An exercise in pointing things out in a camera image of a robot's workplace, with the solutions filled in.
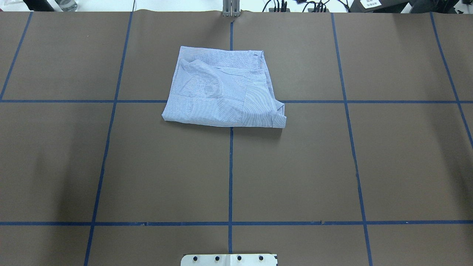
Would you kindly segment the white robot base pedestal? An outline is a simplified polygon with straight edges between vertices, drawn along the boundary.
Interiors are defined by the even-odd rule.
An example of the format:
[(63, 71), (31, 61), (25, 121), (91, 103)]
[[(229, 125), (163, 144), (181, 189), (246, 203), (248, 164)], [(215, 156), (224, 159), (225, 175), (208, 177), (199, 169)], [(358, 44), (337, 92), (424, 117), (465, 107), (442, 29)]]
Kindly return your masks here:
[(277, 255), (262, 254), (192, 254), (184, 255), (181, 266), (277, 266)]

